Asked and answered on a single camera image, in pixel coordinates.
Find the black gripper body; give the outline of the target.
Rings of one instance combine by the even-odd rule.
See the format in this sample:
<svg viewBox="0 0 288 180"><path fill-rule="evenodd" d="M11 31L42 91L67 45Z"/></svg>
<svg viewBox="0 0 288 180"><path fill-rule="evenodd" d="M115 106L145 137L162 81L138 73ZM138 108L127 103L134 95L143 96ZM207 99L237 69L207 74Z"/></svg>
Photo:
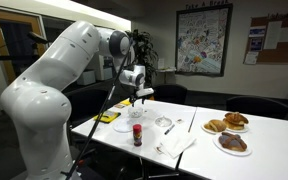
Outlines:
<svg viewBox="0 0 288 180"><path fill-rule="evenodd" d="M136 92L134 92L134 93L132 93L131 95L130 95L130 97L129 97L129 101L131 101L131 100L138 100L138 99L141 99L142 100L142 98L143 97L147 97L147 94L143 94L143 95L138 95Z"/></svg>

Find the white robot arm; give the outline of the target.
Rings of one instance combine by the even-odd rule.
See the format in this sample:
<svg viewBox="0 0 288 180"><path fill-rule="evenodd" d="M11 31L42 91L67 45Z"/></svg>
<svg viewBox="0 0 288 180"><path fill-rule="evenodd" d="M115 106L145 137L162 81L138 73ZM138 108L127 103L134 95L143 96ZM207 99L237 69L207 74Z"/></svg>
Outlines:
<svg viewBox="0 0 288 180"><path fill-rule="evenodd" d="M86 21L71 24L0 97L16 128L25 180L81 180L67 138L72 107L62 91L80 77L96 53L114 60L121 71L117 78L135 87L137 98L153 92L144 86L144 66L122 69L123 60L134 54L125 32Z"/></svg>

